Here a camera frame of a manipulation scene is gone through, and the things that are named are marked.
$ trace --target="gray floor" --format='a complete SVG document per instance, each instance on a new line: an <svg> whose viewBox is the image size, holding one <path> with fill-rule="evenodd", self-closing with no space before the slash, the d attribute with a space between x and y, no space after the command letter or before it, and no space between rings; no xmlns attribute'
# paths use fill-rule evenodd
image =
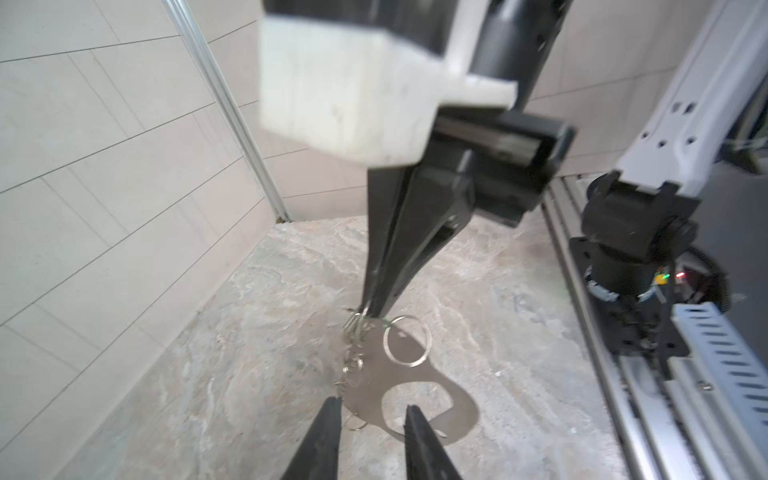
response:
<svg viewBox="0 0 768 480"><path fill-rule="evenodd" d="M335 393L365 252L364 217L274 227L58 477L279 478ZM433 364L478 403L447 448L464 478L626 478L540 211L475 218L392 313L429 323ZM414 401L449 406L408 385L383 409ZM402 444L343 432L339 477L404 479Z"/></svg>

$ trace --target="white tiled wall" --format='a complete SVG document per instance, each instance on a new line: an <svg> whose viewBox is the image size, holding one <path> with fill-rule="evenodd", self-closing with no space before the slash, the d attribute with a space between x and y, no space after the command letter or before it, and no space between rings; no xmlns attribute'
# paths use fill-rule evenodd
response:
<svg viewBox="0 0 768 480"><path fill-rule="evenodd" d="M205 5L246 55L258 2ZM213 102L161 0L0 7L0 478L53 476L274 224Z"/></svg>
<svg viewBox="0 0 768 480"><path fill-rule="evenodd" d="M260 3L190 1L292 218L318 220L365 214L364 168L308 149L260 127L257 53L258 20L263 11L255 5Z"/></svg>
<svg viewBox="0 0 768 480"><path fill-rule="evenodd" d="M610 170L640 134L710 0L574 0L527 111L572 122L558 174Z"/></svg>

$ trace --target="black cable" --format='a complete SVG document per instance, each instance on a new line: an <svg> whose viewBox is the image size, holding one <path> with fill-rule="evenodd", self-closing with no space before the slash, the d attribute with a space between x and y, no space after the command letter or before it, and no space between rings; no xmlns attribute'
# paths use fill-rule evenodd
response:
<svg viewBox="0 0 768 480"><path fill-rule="evenodd" d="M713 288L717 292L717 298L714 302L715 305L717 305L717 308L720 309L720 312L722 313L730 310L730 284L728 283L728 276L725 271L720 267L718 262L693 245L688 247L686 251L706 265L707 269L710 271L710 277L714 283Z"/></svg>

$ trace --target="beige wall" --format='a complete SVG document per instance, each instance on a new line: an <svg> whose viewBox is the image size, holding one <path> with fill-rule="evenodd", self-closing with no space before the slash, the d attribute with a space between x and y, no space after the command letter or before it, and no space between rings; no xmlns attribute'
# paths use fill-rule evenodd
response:
<svg viewBox="0 0 768 480"><path fill-rule="evenodd" d="M47 478L274 219L161 0L3 2L0 112L0 478Z"/></svg>
<svg viewBox="0 0 768 480"><path fill-rule="evenodd" d="M364 168L308 149L259 126L257 46L259 18L263 16L260 2L189 3L292 218L318 220L365 214Z"/></svg>
<svg viewBox="0 0 768 480"><path fill-rule="evenodd" d="M710 0L574 0L527 111L578 135L560 175L610 170L639 135Z"/></svg>

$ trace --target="marble surface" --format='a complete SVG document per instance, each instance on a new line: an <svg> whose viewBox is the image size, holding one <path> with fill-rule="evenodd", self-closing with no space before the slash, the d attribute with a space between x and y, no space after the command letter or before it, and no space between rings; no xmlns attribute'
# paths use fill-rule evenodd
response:
<svg viewBox="0 0 768 480"><path fill-rule="evenodd" d="M275 226L57 478L279 478L334 395L366 247L365 217ZM480 408L446 449L465 479L627 477L540 210L515 230L474 218L399 313L430 325L435 367ZM411 402L450 405L399 386L388 423ZM405 477L402 443L342 433L339 478Z"/></svg>

